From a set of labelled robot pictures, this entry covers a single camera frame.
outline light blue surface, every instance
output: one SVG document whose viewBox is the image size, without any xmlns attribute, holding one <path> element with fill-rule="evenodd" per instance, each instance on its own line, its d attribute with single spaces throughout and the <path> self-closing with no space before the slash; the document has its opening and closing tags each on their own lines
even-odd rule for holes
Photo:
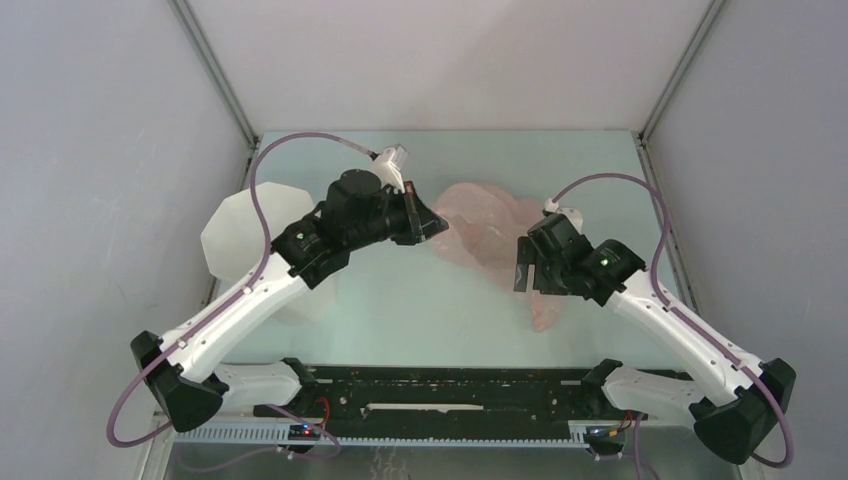
<svg viewBox="0 0 848 480">
<path fill-rule="evenodd" d="M 262 148 L 290 132 L 268 133 Z M 381 150 L 403 144 L 404 178 L 431 204 L 457 182 L 499 185 L 541 202 L 568 183 L 598 172 L 643 178 L 629 132 L 343 132 Z M 369 160 L 326 140 L 295 140 L 270 153 L 257 180 L 303 188 L 317 202 L 346 169 Z M 598 180 L 561 201 L 579 209 L 593 243 L 625 242 L 649 261 L 659 226 L 648 194 L 620 180 Z M 668 262 L 660 278 L 674 290 Z M 269 320 L 229 361 L 295 356 L 305 363 L 403 366 L 591 367 L 616 358 L 636 367 L 676 368 L 636 326 L 581 298 L 566 299 L 553 328 L 536 333 L 528 303 L 481 273 L 438 257 L 426 244 L 392 243 L 355 252 L 338 277 L 334 307 L 313 324 Z"/>
</svg>

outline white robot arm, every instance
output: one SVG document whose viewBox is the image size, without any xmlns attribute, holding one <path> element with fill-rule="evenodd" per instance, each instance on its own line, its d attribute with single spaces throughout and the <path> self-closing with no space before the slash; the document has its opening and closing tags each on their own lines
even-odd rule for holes
<svg viewBox="0 0 848 480">
<path fill-rule="evenodd" d="M 691 381 L 652 375 L 605 360 L 583 380 L 620 410 L 662 418 L 695 431 L 721 458 L 741 464 L 777 423 L 777 417 L 752 379 L 759 378 L 786 407 L 795 372 L 780 359 L 763 363 L 730 342 L 657 283 L 645 262 L 616 240 L 595 248 L 580 234 L 583 219 L 570 208 L 548 202 L 546 217 L 518 240 L 516 291 L 526 291 L 529 266 L 534 290 L 548 295 L 577 295 L 634 322 L 674 355 Z M 667 297 L 663 303 L 655 288 Z M 691 320 L 681 321 L 679 314 Z M 704 334 L 729 352 L 720 351 Z M 728 358 L 735 356 L 738 362 Z"/>
<path fill-rule="evenodd" d="M 387 239 L 416 245 L 447 229 L 447 222 L 418 198 L 412 182 L 403 181 L 400 167 L 405 158 L 403 147 L 390 147 L 377 156 L 371 171 L 342 174 L 330 185 L 326 200 L 271 242 L 270 256 L 255 283 L 247 286 L 254 269 L 177 328 L 161 337 L 142 332 L 132 341 L 142 369 L 176 345 L 145 377 L 175 430 L 193 430 L 225 407 L 297 401 L 298 393 L 315 382 L 297 360 L 270 365 L 221 361 L 274 311 L 347 266 L 352 251 Z M 231 302 L 239 290 L 241 295 Z M 192 326 L 220 308 L 190 342 L 182 340 Z M 312 403 L 311 398 L 301 400 Z"/>
</svg>

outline translucent plastic bag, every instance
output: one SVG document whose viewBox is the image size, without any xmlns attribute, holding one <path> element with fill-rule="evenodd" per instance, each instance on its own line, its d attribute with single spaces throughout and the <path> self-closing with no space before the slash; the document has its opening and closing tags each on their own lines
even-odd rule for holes
<svg viewBox="0 0 848 480">
<path fill-rule="evenodd" d="M 434 208 L 450 228 L 428 243 L 451 262 L 484 273 L 499 287 L 512 292 L 516 241 L 542 219 L 542 204 L 516 199 L 494 185 L 458 183 L 439 197 Z M 533 329 L 552 326 L 562 314 L 562 297 L 541 295 L 528 289 L 514 293 L 530 302 Z"/>
</svg>

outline white wall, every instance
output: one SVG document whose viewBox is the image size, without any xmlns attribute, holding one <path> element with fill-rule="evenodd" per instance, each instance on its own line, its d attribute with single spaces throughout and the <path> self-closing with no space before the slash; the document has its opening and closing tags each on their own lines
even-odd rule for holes
<svg viewBox="0 0 848 480">
<path fill-rule="evenodd" d="M 0 476 L 129 478 L 129 341 L 199 308 L 246 147 L 163 0 L 2 2 L 0 65 Z"/>
<path fill-rule="evenodd" d="M 780 478 L 848 470 L 846 18 L 843 0 L 730 2 L 650 139 L 705 316 L 798 371 Z"/>
<path fill-rule="evenodd" d="M 642 127 L 709 0 L 194 1 L 254 128 Z"/>
</svg>

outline red wire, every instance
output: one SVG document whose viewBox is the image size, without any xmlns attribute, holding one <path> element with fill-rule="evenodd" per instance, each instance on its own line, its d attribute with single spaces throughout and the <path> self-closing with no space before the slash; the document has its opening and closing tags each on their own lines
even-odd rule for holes
<svg viewBox="0 0 848 480">
<path fill-rule="evenodd" d="M 330 401 L 327 400 L 327 397 L 321 397 L 315 400 L 315 403 L 324 404 L 324 420 L 321 421 L 321 427 L 324 427 L 327 425 L 327 421 L 330 420 Z"/>
</svg>

